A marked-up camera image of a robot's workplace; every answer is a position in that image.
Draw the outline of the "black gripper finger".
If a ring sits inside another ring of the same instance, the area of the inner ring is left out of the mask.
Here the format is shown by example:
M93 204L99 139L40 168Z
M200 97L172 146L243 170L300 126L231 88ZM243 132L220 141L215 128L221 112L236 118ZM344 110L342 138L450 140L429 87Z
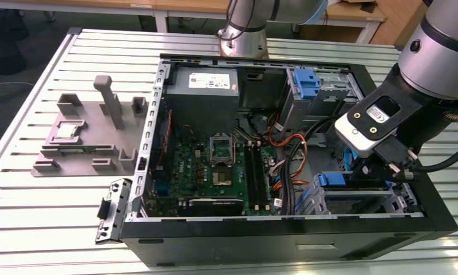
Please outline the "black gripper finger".
M353 180L386 180L386 170L384 169L382 163L374 158L357 158L352 162L352 176Z

